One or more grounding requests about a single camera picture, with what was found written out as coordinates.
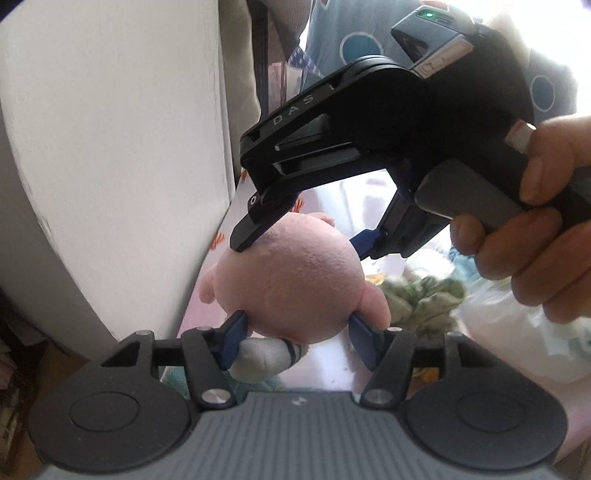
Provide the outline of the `right hand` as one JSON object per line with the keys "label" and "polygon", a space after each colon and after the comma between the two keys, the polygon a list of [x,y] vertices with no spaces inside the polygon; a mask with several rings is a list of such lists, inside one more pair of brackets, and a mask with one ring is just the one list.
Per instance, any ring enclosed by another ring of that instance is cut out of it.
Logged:
{"label": "right hand", "polygon": [[590,316],[590,224],[563,231],[560,214],[542,206],[576,169],[590,165],[590,118],[572,115],[540,124],[528,156],[520,198],[534,208],[490,234],[476,218],[458,216],[451,240],[461,254],[475,257],[482,277],[509,277],[520,304],[541,306],[548,320],[570,323]]}

